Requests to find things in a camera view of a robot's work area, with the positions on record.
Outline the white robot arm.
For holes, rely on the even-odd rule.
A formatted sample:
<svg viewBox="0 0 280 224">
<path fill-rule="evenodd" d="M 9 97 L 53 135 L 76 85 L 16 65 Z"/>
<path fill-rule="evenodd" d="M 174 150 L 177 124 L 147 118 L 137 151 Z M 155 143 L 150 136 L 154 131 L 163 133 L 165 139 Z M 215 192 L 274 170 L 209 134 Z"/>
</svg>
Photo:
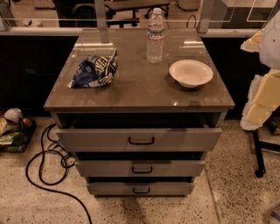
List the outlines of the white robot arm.
<svg viewBox="0 0 280 224">
<path fill-rule="evenodd" d="M 263 29 L 241 44 L 241 49 L 259 53 L 260 62 L 269 68 L 256 74 L 248 91 L 248 102 L 242 111 L 241 127 L 257 130 L 280 106 L 280 12 Z"/>
</svg>

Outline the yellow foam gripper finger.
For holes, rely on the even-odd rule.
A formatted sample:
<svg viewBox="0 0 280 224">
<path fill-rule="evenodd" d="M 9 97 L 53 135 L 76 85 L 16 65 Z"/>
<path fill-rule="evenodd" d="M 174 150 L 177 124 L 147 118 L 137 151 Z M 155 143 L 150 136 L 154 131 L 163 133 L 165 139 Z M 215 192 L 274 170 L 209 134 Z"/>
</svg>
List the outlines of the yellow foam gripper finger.
<svg viewBox="0 0 280 224">
<path fill-rule="evenodd" d="M 248 102 L 242 111 L 240 125 L 244 130 L 262 127 L 280 106 L 280 70 L 271 69 L 264 76 L 256 75 L 248 91 Z"/>
<path fill-rule="evenodd" d="M 260 51 L 260 43 L 263 35 L 263 29 L 256 32 L 251 38 L 248 38 L 241 44 L 241 49 L 249 53 L 258 53 Z"/>
</svg>

